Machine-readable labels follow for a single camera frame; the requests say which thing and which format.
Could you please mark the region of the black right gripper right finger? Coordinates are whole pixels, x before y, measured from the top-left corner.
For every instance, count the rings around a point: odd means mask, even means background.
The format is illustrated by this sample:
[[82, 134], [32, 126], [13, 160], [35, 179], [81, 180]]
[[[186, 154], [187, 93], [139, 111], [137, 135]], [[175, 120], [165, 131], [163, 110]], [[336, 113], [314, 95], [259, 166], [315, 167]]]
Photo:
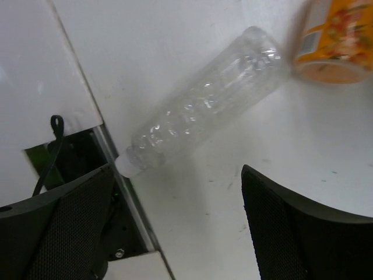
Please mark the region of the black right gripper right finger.
[[320, 204], [252, 167], [242, 197], [261, 279], [372, 279], [372, 218]]

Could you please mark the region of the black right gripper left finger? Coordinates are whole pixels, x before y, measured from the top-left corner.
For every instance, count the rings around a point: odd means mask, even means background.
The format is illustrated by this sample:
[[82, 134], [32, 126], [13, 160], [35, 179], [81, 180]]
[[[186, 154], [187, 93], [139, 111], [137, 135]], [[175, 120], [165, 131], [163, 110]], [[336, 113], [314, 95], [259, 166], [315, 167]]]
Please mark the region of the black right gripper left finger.
[[114, 182], [105, 165], [85, 181], [1, 207], [1, 279], [103, 279]]

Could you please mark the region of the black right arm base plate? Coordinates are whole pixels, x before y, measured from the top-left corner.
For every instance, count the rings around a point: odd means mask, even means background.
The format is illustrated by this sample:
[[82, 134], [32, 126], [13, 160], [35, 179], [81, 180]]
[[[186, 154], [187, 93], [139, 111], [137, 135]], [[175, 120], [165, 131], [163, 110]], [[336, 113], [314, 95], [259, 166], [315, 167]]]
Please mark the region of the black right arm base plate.
[[85, 181], [109, 165], [115, 178], [101, 244], [108, 260], [120, 260], [157, 250], [151, 226], [130, 179], [114, 166], [118, 152], [108, 129], [100, 125], [65, 136], [43, 191]]

